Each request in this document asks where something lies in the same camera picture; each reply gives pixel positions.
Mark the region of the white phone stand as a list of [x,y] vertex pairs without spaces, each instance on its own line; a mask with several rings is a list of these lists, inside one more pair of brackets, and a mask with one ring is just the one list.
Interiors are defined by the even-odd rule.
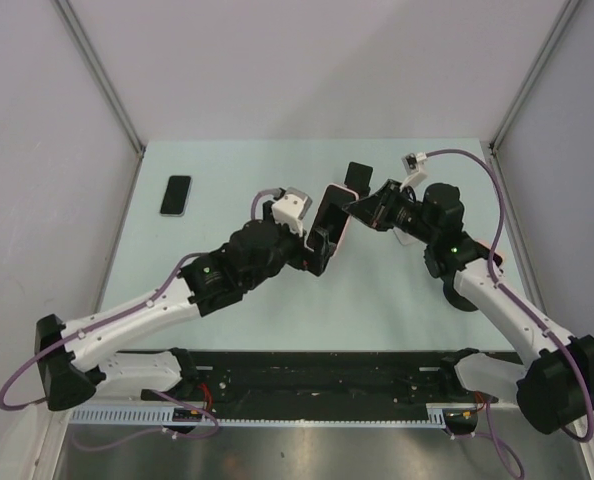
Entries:
[[395,237],[397,238],[398,242],[402,245],[402,246],[409,246],[414,244],[417,239],[415,237],[413,237],[412,235],[403,232],[401,229],[399,228],[395,228],[393,230]]

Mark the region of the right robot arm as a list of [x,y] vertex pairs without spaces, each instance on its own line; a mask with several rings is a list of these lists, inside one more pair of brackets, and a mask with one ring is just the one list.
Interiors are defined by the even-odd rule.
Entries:
[[424,243],[426,268],[442,281],[449,303],[480,311],[519,356],[512,363],[462,351],[438,376],[446,399],[461,401],[479,391],[511,402],[543,434],[581,417],[594,419],[594,337],[573,335],[503,281],[498,256],[464,230],[457,187],[434,183],[416,200],[389,180],[343,209],[373,230],[396,228]]

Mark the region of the black round phone stand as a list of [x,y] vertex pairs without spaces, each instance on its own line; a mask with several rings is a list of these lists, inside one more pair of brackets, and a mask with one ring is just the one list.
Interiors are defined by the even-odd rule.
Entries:
[[446,301],[455,309],[462,312],[476,312],[478,307],[464,296],[460,295],[450,282],[444,282],[442,292]]

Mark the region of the blue phone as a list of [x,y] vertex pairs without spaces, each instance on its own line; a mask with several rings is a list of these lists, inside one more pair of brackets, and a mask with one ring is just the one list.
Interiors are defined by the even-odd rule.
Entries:
[[162,216],[181,217],[185,213],[192,177],[172,175],[168,178],[159,213]]

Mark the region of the pink case phone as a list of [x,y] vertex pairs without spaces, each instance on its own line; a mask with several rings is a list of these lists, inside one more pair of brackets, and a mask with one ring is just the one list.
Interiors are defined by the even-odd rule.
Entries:
[[343,207],[358,199],[359,196],[355,191],[338,184],[329,184],[318,206],[306,245],[311,250],[315,250],[315,233],[318,229],[323,229],[328,233],[328,240],[339,246],[349,224],[349,215]]

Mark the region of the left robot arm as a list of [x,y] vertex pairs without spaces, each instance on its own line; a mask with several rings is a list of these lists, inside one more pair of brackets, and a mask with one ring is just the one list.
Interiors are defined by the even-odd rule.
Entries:
[[127,353],[125,347],[166,327],[203,318],[243,300],[289,266],[321,276],[349,223],[334,204],[322,204],[305,230],[306,205],[294,195],[271,200],[217,249],[189,254],[155,290],[89,317],[36,324],[35,353],[49,410],[63,411],[96,397],[184,400],[198,387],[189,353]]

